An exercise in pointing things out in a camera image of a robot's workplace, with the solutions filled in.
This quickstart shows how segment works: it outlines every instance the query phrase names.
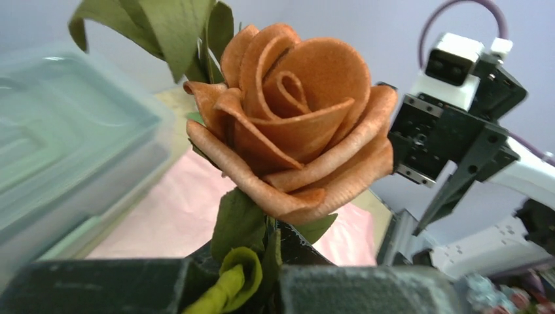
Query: plastic container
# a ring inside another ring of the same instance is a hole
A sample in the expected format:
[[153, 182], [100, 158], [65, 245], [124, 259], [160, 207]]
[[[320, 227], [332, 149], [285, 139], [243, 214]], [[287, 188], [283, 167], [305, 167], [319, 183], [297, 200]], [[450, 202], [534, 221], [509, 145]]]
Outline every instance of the plastic container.
[[73, 45], [1, 56], [0, 290], [129, 206], [167, 166], [172, 128], [164, 104]]

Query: white wall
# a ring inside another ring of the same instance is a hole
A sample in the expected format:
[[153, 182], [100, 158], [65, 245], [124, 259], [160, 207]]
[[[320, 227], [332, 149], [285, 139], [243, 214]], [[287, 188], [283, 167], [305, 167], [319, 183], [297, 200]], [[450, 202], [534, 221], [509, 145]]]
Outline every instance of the white wall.
[[[79, 0], [0, 0], [0, 53], [68, 40], [67, 19]], [[264, 27], [291, 24], [303, 38], [333, 36], [353, 45], [365, 57], [374, 82], [407, 91], [417, 71], [416, 44], [427, 16], [441, 0], [228, 0], [237, 24]], [[529, 90], [528, 100], [503, 120], [503, 125], [542, 149], [555, 151], [551, 136], [555, 103], [551, 91], [555, 70], [555, 2], [498, 0], [510, 25], [514, 48], [506, 68]], [[173, 86], [166, 65], [106, 27], [87, 23], [93, 50], [115, 62], [152, 92]], [[491, 43], [493, 18], [474, 4], [462, 4], [441, 17], [431, 32], [450, 31]], [[398, 177], [388, 177], [372, 189], [392, 208], [423, 213], [434, 191]], [[493, 223], [518, 207], [517, 193], [491, 184], [478, 184], [457, 211], [432, 225], [441, 242], [461, 238]]]

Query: pink paper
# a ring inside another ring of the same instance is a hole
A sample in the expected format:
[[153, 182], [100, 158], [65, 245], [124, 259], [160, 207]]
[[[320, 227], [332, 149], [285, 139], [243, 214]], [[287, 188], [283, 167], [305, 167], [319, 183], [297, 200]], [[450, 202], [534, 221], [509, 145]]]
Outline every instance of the pink paper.
[[[189, 150], [88, 258], [173, 258], [212, 236], [219, 200], [235, 184]], [[372, 217], [348, 204], [314, 245], [341, 266], [375, 265]]]

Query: orange petal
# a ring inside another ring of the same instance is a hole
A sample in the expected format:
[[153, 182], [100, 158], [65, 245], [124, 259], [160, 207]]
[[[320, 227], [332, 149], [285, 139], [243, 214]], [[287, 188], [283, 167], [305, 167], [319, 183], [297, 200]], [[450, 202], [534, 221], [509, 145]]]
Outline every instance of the orange petal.
[[286, 155], [264, 136], [243, 112], [241, 91], [230, 88], [216, 102], [215, 109], [234, 117], [233, 149], [245, 159], [255, 173], [276, 169], [301, 169], [302, 164]]
[[239, 87], [241, 60], [247, 47], [258, 32], [254, 25], [248, 25], [237, 33], [224, 49], [222, 59], [220, 60], [220, 68], [229, 87]]
[[387, 86], [372, 87], [366, 115], [345, 139], [300, 170], [273, 173], [263, 179], [278, 190], [289, 192], [321, 180], [346, 163], [387, 124], [397, 103], [397, 93]]
[[384, 126], [379, 136], [364, 146], [353, 158], [339, 167], [329, 177], [311, 187], [325, 188], [324, 202], [314, 209], [293, 211], [277, 219], [290, 224], [305, 224], [325, 217], [339, 207], [349, 203], [364, 192], [374, 181], [393, 171], [393, 147], [387, 139], [389, 126]]
[[325, 197], [322, 188], [307, 189], [291, 195], [280, 192], [260, 180], [241, 157], [199, 123], [188, 121], [187, 133], [192, 142], [217, 164], [241, 191], [272, 217], [317, 207]]
[[302, 116], [270, 121], [251, 118], [251, 121], [281, 151], [304, 164], [322, 153], [353, 103], [350, 98]]
[[330, 107], [350, 97], [351, 111], [331, 139], [329, 147], [341, 141], [354, 127], [370, 97], [370, 71], [362, 56], [338, 39], [318, 37], [291, 49], [268, 78], [290, 71], [301, 81], [312, 111]]
[[289, 71], [279, 72], [264, 82], [264, 98], [270, 110], [280, 118], [309, 114], [301, 81]]
[[214, 104], [216, 104], [218, 97], [227, 90], [227, 86], [225, 84], [206, 84], [188, 81], [184, 83], [183, 89], [189, 95], [194, 96], [198, 112], [206, 127], [218, 139], [224, 141], [226, 138], [228, 115], [215, 110]]
[[258, 33], [245, 51], [241, 62], [239, 86], [247, 116], [277, 120], [264, 98], [262, 80], [280, 57], [300, 42], [298, 35], [286, 24], [273, 24]]

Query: purple cable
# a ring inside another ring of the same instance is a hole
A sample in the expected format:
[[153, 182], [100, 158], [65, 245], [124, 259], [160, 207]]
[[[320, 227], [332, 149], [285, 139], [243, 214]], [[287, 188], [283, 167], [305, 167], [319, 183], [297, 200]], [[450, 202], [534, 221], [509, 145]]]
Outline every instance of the purple cable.
[[[501, 12], [501, 9], [492, 0], [451, 0], [451, 1], [447, 1], [443, 5], [441, 5], [439, 8], [437, 8], [436, 11], [434, 11], [434, 13], [432, 13], [432, 15], [430, 15], [430, 17], [428, 18], [428, 21], [426, 21], [426, 23], [424, 24], [424, 28], [420, 32], [420, 40], [418, 42], [418, 63], [419, 63], [420, 68], [422, 68], [424, 66], [424, 44], [425, 44], [426, 37], [428, 35], [428, 32], [429, 32], [430, 27], [432, 26], [433, 22], [435, 22], [435, 20], [448, 8], [450, 8], [450, 7], [452, 7], [456, 4], [459, 4], [459, 3], [463, 3], [463, 2], [478, 3], [479, 5], [482, 5], [486, 9], [488, 9], [493, 14], [493, 17], [495, 18], [495, 21], [497, 21], [497, 28], [499, 29], [498, 37], [502, 38], [502, 39], [508, 39], [509, 38], [509, 31], [508, 31], [507, 21], [505, 19], [505, 15], [503, 15], [503, 12]], [[526, 140], [524, 140], [520, 136], [511, 133], [510, 131], [509, 131], [509, 136], [512, 137], [515, 141], [519, 142], [522, 146], [526, 147], [526, 149], [528, 149], [534, 156], [544, 160], [549, 165], [555, 167], [555, 160], [553, 158], [549, 157], [543, 151], [537, 149], [531, 143], [527, 142]]]

